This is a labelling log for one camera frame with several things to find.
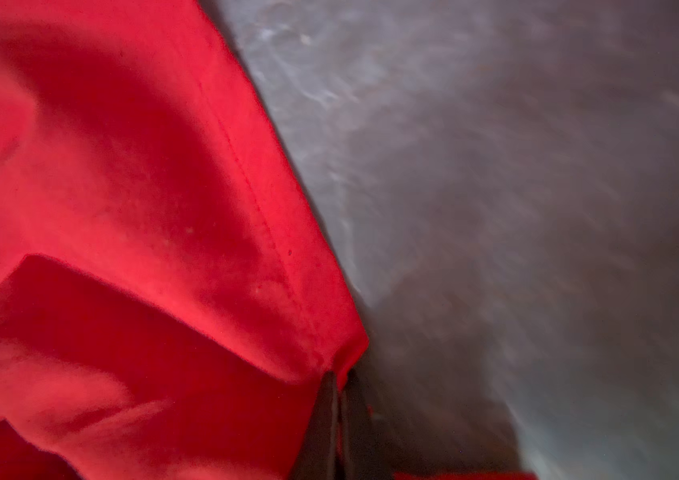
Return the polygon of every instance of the red cloth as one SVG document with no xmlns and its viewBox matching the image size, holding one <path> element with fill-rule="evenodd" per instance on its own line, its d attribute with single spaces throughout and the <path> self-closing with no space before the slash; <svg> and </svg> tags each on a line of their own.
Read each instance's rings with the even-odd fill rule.
<svg viewBox="0 0 679 480">
<path fill-rule="evenodd" d="M 0 0 L 0 457 L 283 478 L 366 344 L 195 2 Z"/>
</svg>

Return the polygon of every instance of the gray ground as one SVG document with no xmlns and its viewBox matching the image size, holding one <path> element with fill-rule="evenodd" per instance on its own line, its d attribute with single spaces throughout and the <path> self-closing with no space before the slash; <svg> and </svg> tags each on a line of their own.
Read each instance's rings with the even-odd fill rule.
<svg viewBox="0 0 679 480">
<path fill-rule="evenodd" d="M 357 293 L 397 468 L 679 479 L 679 0 L 204 7 Z"/>
</svg>

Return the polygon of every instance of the black object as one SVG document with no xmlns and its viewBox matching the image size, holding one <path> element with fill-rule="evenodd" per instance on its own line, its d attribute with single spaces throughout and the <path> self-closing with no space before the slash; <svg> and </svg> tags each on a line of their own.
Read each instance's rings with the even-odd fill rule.
<svg viewBox="0 0 679 480">
<path fill-rule="evenodd" d="M 341 459 L 336 449 L 340 421 Z M 321 379 L 289 480 L 392 480 L 392 470 L 377 445 L 360 381 L 353 370 L 340 398 L 334 372 L 327 372 Z"/>
</svg>

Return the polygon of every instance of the blurred background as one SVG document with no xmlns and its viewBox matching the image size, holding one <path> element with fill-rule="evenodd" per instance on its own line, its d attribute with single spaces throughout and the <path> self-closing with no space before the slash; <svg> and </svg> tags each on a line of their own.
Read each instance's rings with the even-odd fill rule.
<svg viewBox="0 0 679 480">
<path fill-rule="evenodd" d="M 398 469 L 679 478 L 679 0 L 202 0 Z"/>
</svg>

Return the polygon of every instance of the red fabric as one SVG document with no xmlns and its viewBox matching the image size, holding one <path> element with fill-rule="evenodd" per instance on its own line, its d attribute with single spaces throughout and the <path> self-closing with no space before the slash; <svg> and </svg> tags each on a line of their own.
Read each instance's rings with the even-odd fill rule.
<svg viewBox="0 0 679 480">
<path fill-rule="evenodd" d="M 366 344 L 195 2 L 0 0 L 0 478 L 282 478 Z"/>
</svg>

